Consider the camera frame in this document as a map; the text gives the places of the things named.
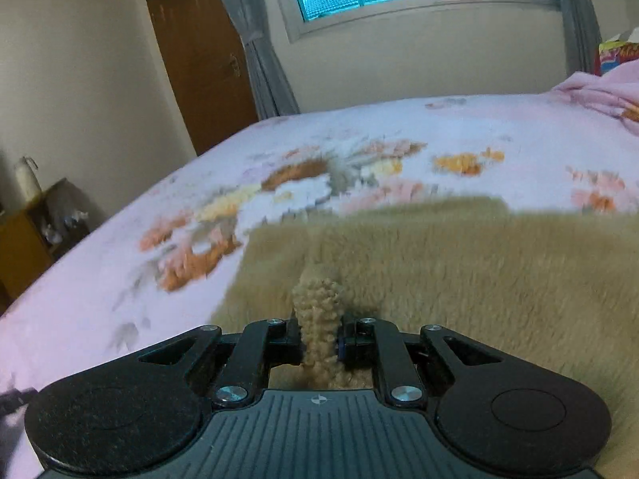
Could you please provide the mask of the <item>tan fleece garment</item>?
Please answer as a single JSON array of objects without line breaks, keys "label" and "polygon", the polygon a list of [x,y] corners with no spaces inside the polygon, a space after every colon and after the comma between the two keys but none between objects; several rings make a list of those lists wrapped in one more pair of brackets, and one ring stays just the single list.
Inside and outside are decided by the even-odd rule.
[{"label": "tan fleece garment", "polygon": [[296,316],[310,352],[280,385],[351,388],[330,351],[344,314],[444,325],[582,382],[603,398],[608,478],[638,473],[638,218],[516,213],[490,198],[288,215],[250,232],[213,322],[228,332]]}]

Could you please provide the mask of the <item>pink floral bed sheet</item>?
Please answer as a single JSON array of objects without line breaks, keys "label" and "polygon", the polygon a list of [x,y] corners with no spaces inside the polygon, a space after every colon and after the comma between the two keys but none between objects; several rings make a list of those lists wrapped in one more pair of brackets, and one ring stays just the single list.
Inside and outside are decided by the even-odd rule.
[{"label": "pink floral bed sheet", "polygon": [[6,478],[607,478],[586,384],[444,325],[404,334],[423,408],[366,385],[219,407],[212,318],[250,232],[288,215],[490,198],[638,218],[638,135],[550,91],[264,120],[153,187],[1,322]]}]

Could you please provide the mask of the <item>wooden side cabinet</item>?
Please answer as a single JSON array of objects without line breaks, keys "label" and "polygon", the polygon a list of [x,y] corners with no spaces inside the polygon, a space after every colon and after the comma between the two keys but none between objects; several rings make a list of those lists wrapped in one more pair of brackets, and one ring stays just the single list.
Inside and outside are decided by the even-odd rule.
[{"label": "wooden side cabinet", "polygon": [[1,310],[90,233],[89,213],[62,178],[1,220]]}]

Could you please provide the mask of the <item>brown wooden door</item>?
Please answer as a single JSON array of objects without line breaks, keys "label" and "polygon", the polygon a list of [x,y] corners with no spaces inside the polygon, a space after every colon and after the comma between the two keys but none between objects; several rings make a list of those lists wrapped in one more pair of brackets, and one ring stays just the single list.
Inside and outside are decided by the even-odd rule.
[{"label": "brown wooden door", "polygon": [[193,148],[203,154],[258,121],[242,41],[222,0],[146,0]]}]

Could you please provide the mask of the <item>white bottle on cabinet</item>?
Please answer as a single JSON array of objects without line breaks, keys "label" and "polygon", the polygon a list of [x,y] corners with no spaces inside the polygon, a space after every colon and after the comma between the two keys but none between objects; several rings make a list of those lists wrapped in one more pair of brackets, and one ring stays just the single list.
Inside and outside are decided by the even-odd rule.
[{"label": "white bottle on cabinet", "polygon": [[32,157],[23,156],[14,164],[14,174],[24,203],[38,198],[42,194],[37,172],[39,166]]}]

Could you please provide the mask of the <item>pink folded blanket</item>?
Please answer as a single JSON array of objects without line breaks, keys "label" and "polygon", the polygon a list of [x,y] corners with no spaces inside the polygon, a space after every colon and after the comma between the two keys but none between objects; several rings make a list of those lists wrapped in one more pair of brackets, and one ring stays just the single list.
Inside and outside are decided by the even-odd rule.
[{"label": "pink folded blanket", "polygon": [[550,90],[573,104],[616,119],[634,136],[638,135],[638,64],[621,64],[602,76],[578,71]]}]

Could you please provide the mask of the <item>grey left curtain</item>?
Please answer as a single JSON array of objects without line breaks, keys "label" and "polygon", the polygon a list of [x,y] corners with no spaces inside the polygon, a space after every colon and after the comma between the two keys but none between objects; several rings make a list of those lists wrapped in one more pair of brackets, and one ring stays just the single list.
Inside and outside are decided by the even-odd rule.
[{"label": "grey left curtain", "polygon": [[300,113],[270,37],[264,0],[221,0],[244,49],[260,120]]}]

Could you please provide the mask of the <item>grey curtain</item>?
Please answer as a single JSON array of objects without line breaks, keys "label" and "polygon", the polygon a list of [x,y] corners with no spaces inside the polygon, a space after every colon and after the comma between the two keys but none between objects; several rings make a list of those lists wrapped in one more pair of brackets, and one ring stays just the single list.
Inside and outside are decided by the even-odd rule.
[{"label": "grey curtain", "polygon": [[568,74],[592,73],[601,42],[601,32],[591,0],[560,0],[566,68]]},{"label": "grey curtain", "polygon": [[270,37],[264,0],[221,0],[244,49],[260,120],[300,113]]}]

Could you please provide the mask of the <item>striped pink pillow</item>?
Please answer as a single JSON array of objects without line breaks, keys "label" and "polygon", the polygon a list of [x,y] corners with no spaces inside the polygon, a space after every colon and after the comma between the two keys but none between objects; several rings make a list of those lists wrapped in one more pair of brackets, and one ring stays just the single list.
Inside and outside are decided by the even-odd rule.
[{"label": "striped pink pillow", "polygon": [[639,28],[626,30],[599,44],[595,74],[602,76],[615,67],[636,61],[639,56]]}]

